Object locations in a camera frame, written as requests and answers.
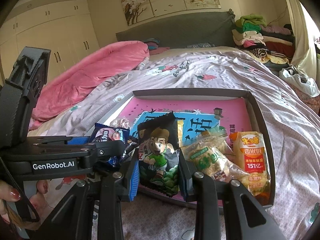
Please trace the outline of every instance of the green towel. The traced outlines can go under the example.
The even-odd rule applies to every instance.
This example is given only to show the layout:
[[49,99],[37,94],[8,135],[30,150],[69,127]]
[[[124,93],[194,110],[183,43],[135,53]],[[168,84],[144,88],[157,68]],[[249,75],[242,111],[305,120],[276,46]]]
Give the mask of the green towel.
[[257,31],[257,33],[260,33],[261,32],[261,28],[259,25],[253,25],[251,23],[244,23],[242,25],[242,27],[238,27],[236,26],[236,30],[239,32],[239,33],[244,33],[244,32],[247,32],[247,31]]
[[240,27],[244,23],[251,23],[254,25],[263,25],[264,27],[267,27],[266,20],[263,18],[262,15],[259,14],[250,14],[250,15],[243,15],[240,17],[239,20],[236,20],[236,26]]

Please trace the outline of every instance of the finger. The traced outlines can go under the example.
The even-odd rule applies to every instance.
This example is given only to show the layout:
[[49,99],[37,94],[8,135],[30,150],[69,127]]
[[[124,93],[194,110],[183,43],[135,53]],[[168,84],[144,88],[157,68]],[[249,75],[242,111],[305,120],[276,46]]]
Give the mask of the finger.
[[37,192],[37,194],[33,195],[30,198],[30,202],[35,207],[35,209],[38,212],[39,216],[41,216],[41,213],[42,213],[43,209],[47,205],[43,194],[41,194],[40,192]]
[[0,199],[16,202],[20,199],[18,190],[0,180]]
[[47,180],[39,180],[37,182],[37,189],[40,193],[46,194],[48,193],[48,182]]
[[3,201],[0,199],[0,215],[5,215],[7,213],[7,211],[5,210],[5,207],[4,207],[4,203]]
[[4,222],[6,222],[7,224],[10,224],[10,220],[9,220],[8,214],[2,215],[1,217],[3,218]]

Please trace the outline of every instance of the blue candy wrapper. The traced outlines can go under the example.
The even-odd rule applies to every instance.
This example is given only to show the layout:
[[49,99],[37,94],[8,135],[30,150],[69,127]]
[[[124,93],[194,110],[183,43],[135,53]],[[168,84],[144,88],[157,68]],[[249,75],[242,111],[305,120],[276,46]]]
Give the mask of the blue candy wrapper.
[[[121,127],[110,127],[101,123],[95,123],[94,126],[95,128],[92,135],[89,138],[89,142],[105,142],[120,140],[126,144],[128,141],[128,137],[130,134],[129,129]],[[122,156],[111,157],[108,160],[101,160],[100,162],[109,164],[112,167],[116,167],[125,157],[126,153],[124,153]]]

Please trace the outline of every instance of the curtain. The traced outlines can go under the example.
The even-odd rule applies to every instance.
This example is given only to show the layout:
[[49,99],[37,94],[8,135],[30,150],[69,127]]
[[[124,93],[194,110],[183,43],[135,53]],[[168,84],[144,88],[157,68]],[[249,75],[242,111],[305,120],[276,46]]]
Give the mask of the curtain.
[[315,81],[320,81],[320,75],[317,75],[317,72],[319,71],[317,70],[316,49],[312,32],[313,26],[310,22],[311,17],[299,0],[286,1],[288,4],[292,30],[296,37],[296,51],[293,55],[291,64]]

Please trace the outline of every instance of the cartoon boy illustration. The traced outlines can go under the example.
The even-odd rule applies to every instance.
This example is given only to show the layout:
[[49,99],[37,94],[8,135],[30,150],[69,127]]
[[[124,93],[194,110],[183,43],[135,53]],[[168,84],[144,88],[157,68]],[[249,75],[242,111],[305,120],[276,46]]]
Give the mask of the cartoon boy illustration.
[[167,129],[161,129],[160,127],[153,130],[148,142],[149,149],[151,151],[143,161],[148,163],[149,169],[156,170],[155,176],[150,180],[157,185],[163,185],[162,179],[165,169],[167,168],[167,160],[164,157],[165,154],[173,154],[175,151],[171,143],[168,143],[169,131]]

